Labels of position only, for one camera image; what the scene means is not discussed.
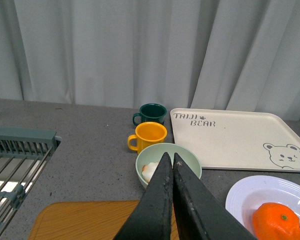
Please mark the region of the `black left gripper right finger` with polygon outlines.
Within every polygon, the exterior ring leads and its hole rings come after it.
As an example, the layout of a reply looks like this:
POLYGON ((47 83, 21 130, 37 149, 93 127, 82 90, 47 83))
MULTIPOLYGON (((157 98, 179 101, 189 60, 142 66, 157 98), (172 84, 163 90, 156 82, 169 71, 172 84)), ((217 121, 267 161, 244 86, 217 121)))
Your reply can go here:
POLYGON ((178 153, 173 159, 173 207, 181 240, 255 240, 213 196, 178 153))

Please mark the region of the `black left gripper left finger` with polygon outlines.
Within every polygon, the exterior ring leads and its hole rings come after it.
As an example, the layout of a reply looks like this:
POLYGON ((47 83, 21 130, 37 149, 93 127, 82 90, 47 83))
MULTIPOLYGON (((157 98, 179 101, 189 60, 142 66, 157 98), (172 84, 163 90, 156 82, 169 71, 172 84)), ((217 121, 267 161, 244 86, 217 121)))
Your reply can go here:
POLYGON ((138 205, 122 225, 115 240, 169 240, 172 231, 174 175, 165 152, 138 205))

